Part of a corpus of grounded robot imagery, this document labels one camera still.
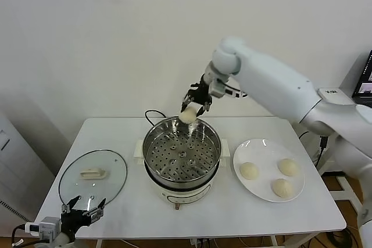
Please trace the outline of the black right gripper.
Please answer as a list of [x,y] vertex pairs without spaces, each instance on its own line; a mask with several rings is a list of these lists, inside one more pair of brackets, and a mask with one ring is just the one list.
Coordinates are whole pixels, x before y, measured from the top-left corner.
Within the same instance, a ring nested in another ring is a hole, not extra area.
[[205,82],[204,75],[201,76],[199,82],[190,85],[187,95],[183,98],[181,111],[183,112],[191,102],[203,105],[197,112],[198,117],[210,109],[211,96],[209,94],[209,85]]

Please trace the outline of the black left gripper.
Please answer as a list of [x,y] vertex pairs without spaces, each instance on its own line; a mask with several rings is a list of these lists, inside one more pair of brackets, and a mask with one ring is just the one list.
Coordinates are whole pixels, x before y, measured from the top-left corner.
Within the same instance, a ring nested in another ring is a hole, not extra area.
[[103,199],[95,208],[88,211],[73,209],[79,200],[80,195],[67,203],[62,203],[61,233],[67,235],[69,241],[75,241],[76,233],[81,227],[88,227],[103,217],[106,199]]

